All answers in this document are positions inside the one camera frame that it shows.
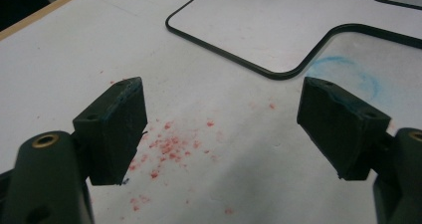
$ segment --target table surface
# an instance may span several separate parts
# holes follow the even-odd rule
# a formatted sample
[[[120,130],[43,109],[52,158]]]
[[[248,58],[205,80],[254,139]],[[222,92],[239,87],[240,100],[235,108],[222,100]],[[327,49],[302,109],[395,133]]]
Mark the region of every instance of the table surface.
[[[148,134],[126,185],[90,187],[97,223],[376,223],[374,173],[339,180],[297,125],[303,79],[342,82],[397,116],[390,132],[421,128],[412,115],[421,96],[403,90],[420,91],[419,50],[388,57],[412,57],[409,69],[379,74],[364,66],[376,56],[340,57],[350,50],[339,45],[345,35],[299,76],[271,81],[169,33],[165,19],[187,1],[73,0],[0,41],[0,171],[13,168],[26,139],[72,132],[73,118],[111,84],[142,77]],[[366,44],[356,54],[374,47],[352,41]],[[330,66],[339,64],[353,65],[338,76]],[[161,153],[166,142],[178,158]]]

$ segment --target black border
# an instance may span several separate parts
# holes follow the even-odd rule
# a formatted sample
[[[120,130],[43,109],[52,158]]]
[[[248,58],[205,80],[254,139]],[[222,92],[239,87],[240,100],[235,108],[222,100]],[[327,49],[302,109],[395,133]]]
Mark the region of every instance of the black border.
[[[317,55],[317,53],[321,50],[321,48],[329,41],[330,38],[332,38],[333,36],[339,34],[339,33],[345,33],[345,32],[354,32],[354,33],[361,33],[364,35],[368,35],[368,36],[372,36],[372,37],[376,37],[376,38],[380,38],[380,39],[384,39],[390,42],[395,42],[395,43],[399,43],[402,45],[406,45],[406,46],[410,46],[410,47],[414,47],[414,48],[418,48],[418,49],[422,49],[422,40],[417,39],[417,38],[413,38],[413,37],[409,37],[409,36],[405,36],[402,34],[398,34],[398,33],[393,33],[387,30],[382,30],[379,28],[375,28],[375,27],[370,27],[367,25],[363,25],[363,24],[343,24],[343,25],[339,25],[337,27],[332,28],[331,30],[329,30],[323,37],[322,39],[316,44],[316,46],[314,46],[314,48],[307,54],[307,56],[301,61],[301,63],[294,69],[292,69],[291,71],[288,72],[283,72],[283,73],[276,73],[276,72],[272,72],[268,69],[265,69],[263,67],[260,67],[254,63],[251,63],[243,58],[240,58],[232,53],[229,53],[219,47],[216,47],[214,45],[211,45],[205,41],[202,41],[192,35],[189,35],[185,32],[182,32],[176,28],[173,28],[170,26],[169,21],[170,19],[176,15],[179,11],[181,11],[183,8],[185,8],[187,5],[189,5],[190,3],[192,3],[195,0],[190,0],[189,2],[187,2],[185,5],[183,5],[182,7],[180,7],[179,9],[177,9],[175,12],[173,12],[170,16],[168,16],[168,18],[165,20],[165,26],[167,27],[168,31],[170,31],[171,33],[174,33],[188,41],[191,41],[203,48],[206,48],[214,53],[217,53],[218,55],[221,55],[251,71],[254,71],[266,78],[269,78],[271,80],[277,80],[277,81],[282,81],[282,80],[287,80],[290,78],[293,78],[295,76],[297,76],[298,74],[301,73],[301,71],[308,65],[308,63],[314,58],[314,56]]]
[[[392,0],[375,0],[375,1],[380,2],[380,3],[386,3],[386,4],[395,5],[395,6],[400,6],[400,7],[422,10],[422,7],[420,7],[420,6],[407,4],[407,3],[401,3],[401,2],[395,2],[395,1],[392,1]]]

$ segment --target blue smudge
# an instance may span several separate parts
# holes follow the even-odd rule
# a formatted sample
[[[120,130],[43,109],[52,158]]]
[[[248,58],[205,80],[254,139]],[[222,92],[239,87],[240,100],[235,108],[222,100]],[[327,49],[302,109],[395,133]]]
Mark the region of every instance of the blue smudge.
[[[367,102],[377,98],[381,89],[373,76],[356,62],[342,56],[324,57],[312,62],[306,76],[334,82],[358,93],[356,95]]]

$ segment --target blue mark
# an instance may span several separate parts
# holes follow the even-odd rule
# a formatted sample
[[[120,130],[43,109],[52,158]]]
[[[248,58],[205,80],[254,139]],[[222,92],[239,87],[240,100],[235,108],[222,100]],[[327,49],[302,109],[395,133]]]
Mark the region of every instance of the blue mark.
[[[312,62],[306,76],[336,83],[367,102],[377,98],[381,91],[375,77],[353,60],[342,56],[324,57]]]

